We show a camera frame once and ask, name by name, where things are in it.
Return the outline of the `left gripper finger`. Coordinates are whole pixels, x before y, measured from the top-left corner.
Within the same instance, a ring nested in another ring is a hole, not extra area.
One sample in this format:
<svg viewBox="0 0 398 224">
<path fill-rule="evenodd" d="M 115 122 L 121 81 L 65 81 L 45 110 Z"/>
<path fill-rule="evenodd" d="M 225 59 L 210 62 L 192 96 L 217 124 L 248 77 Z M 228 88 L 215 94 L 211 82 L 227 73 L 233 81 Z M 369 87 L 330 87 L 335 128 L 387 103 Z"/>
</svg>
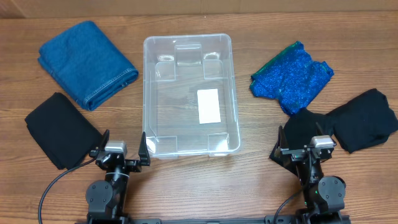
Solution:
<svg viewBox="0 0 398 224">
<path fill-rule="evenodd" d="M 100 144 L 98 146 L 98 150 L 99 151 L 103 151 L 105 149 L 106 144 L 108 143 L 108 141 L 109 141 L 109 130 L 107 129 L 102 135 Z"/>
<path fill-rule="evenodd" d="M 146 132 L 145 131 L 142 132 L 138 155 L 139 155 L 139 158 L 140 158 L 139 159 L 140 160 L 140 164 L 142 166 L 150 166 L 150 155 L 149 155 L 149 151 L 148 151 L 148 148 L 147 148 Z"/>
</svg>

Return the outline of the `black cloth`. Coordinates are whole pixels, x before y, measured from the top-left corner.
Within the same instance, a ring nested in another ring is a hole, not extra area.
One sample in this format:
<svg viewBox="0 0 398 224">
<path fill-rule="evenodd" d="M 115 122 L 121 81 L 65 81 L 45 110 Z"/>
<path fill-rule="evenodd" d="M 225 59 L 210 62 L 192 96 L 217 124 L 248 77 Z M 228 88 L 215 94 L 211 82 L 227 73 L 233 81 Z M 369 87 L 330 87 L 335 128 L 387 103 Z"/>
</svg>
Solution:
<svg viewBox="0 0 398 224">
<path fill-rule="evenodd" d="M 341 148 L 350 154 L 385 143 L 397 131 L 397 117 L 386 95 L 373 88 L 327 114 L 301 109 L 283 127 L 290 149 L 302 149 L 322 131 L 335 136 Z"/>
<path fill-rule="evenodd" d="M 61 93 L 54 93 L 25 118 L 27 129 L 56 168 L 72 169 L 101 141 L 102 134 Z"/>
</svg>

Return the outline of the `blue sequin garment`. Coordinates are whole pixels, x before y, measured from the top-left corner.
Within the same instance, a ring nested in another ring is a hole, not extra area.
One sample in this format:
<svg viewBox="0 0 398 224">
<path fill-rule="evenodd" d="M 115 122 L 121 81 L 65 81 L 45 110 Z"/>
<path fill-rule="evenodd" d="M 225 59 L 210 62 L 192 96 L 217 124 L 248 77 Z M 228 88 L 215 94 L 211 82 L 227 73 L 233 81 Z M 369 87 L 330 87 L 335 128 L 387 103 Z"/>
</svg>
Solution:
<svg viewBox="0 0 398 224">
<path fill-rule="evenodd" d="M 306 108 L 331 80 L 334 71 L 326 62 L 314 61 L 303 43 L 296 41 L 251 75 L 255 97 L 277 100 L 292 116 Z"/>
</svg>

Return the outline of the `blue denim towel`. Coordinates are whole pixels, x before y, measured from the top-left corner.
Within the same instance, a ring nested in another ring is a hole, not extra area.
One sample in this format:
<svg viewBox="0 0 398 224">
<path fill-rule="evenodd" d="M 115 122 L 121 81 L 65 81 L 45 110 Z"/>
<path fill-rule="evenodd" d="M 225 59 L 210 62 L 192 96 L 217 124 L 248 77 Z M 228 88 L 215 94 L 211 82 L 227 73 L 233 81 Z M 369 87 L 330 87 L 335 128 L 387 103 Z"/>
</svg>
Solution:
<svg viewBox="0 0 398 224">
<path fill-rule="evenodd" d="M 139 71 L 93 22 L 81 22 L 39 49 L 46 72 L 84 110 L 93 111 L 136 81 Z"/>
</svg>

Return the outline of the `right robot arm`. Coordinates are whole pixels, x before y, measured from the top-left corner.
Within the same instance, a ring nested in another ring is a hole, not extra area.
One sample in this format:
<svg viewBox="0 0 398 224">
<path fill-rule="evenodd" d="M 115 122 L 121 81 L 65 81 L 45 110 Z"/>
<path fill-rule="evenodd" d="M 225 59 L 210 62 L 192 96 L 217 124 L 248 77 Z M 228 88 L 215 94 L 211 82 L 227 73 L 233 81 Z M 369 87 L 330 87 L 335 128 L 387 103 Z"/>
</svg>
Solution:
<svg viewBox="0 0 398 224">
<path fill-rule="evenodd" d="M 275 212 L 272 223 L 350 223 L 349 216 L 343 216 L 346 184 L 338 176 L 325 176 L 321 163 L 331 159 L 336 142 L 324 135 L 319 124 L 317 135 L 301 149 L 290 149 L 283 127 L 279 127 L 278 142 L 274 156 L 282 161 L 285 169 L 294 168 L 301 189 L 284 201 Z M 299 209 L 288 218 L 281 218 L 280 211 L 296 196 L 302 194 L 305 208 Z"/>
</svg>

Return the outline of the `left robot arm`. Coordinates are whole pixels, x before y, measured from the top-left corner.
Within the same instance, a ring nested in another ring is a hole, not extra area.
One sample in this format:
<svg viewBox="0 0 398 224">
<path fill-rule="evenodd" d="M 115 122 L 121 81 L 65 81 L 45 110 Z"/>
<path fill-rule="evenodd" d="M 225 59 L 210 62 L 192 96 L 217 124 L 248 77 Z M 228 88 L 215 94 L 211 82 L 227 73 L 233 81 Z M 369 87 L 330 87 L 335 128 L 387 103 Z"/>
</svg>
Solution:
<svg viewBox="0 0 398 224">
<path fill-rule="evenodd" d="M 88 223 L 132 223 L 130 215 L 124 212 L 124 204 L 131 172 L 141 172 L 150 165 L 146 134 L 141 136 L 138 159 L 127 159 L 125 141 L 110 141 L 105 131 L 99 146 L 89 156 L 104 170 L 105 178 L 90 184 L 86 190 Z"/>
</svg>

